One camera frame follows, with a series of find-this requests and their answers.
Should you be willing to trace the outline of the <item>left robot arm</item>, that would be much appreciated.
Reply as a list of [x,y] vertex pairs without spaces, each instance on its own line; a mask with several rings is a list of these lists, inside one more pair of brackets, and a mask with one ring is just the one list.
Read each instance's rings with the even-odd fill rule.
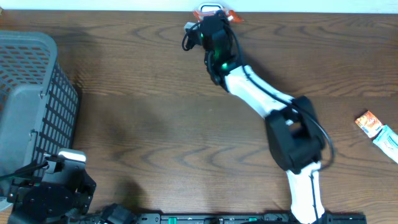
[[85,162],[51,156],[19,169],[11,179],[8,223],[68,223],[89,210],[96,182]]

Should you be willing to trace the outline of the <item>red chocolate bar wrapper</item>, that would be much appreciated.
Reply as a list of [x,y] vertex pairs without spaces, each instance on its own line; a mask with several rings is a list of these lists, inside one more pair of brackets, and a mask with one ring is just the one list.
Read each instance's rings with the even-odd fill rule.
[[219,9],[217,11],[208,11],[208,12],[202,12],[199,10],[194,10],[193,15],[196,17],[196,19],[200,22],[202,21],[205,17],[208,16],[214,16],[217,12],[222,12],[227,20],[229,22],[242,22],[243,19],[237,15],[237,13],[231,9]]

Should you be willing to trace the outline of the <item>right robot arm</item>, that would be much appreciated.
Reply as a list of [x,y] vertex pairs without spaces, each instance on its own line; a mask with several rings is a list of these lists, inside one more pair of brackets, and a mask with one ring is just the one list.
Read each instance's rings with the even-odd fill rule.
[[205,49],[205,65],[215,85],[263,118],[271,156],[287,174],[292,216],[299,223],[320,223],[326,213],[319,184],[322,150],[333,143],[311,101],[282,93],[255,74],[222,10],[204,16],[194,33]]

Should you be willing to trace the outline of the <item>small orange box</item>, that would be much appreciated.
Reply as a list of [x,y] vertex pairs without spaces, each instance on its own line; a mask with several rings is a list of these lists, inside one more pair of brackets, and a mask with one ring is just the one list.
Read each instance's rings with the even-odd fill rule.
[[376,137],[384,126],[370,111],[362,114],[354,122],[365,132],[368,138]]

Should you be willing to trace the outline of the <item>teal wet wipes pack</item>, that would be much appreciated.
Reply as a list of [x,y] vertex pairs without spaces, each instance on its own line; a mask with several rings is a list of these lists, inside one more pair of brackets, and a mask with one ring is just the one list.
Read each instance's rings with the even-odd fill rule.
[[373,140],[373,144],[381,149],[382,152],[386,154],[390,159],[392,159],[395,163],[398,163],[397,141],[397,134],[388,125],[384,125],[381,132]]

